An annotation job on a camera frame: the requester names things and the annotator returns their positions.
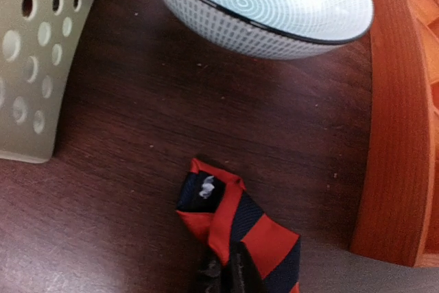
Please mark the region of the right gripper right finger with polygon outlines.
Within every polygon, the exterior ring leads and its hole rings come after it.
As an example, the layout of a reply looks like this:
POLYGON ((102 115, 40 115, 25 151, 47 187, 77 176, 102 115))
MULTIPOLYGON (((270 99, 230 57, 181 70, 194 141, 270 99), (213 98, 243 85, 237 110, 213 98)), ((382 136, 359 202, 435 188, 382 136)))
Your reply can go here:
POLYGON ((243 242, 233 242, 226 267, 226 292, 257 293, 267 288, 243 242))

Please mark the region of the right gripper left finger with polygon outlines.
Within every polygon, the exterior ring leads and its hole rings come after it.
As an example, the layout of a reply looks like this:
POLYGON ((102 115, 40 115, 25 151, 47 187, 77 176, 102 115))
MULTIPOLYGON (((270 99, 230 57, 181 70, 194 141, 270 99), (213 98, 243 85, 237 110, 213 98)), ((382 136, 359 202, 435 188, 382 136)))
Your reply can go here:
POLYGON ((217 255, 211 249, 207 249, 196 272, 195 292, 228 292, 222 270, 217 255))

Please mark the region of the red navy striped tie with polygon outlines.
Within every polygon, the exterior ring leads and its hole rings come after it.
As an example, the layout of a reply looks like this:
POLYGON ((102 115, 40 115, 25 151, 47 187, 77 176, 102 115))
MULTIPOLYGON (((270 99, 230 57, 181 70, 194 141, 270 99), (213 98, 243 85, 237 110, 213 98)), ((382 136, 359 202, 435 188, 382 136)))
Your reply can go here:
POLYGON ((270 219, 247 194, 239 176, 193 159, 176 211, 217 255, 225 282, 230 245, 243 242, 267 292, 299 291, 299 235, 270 219))

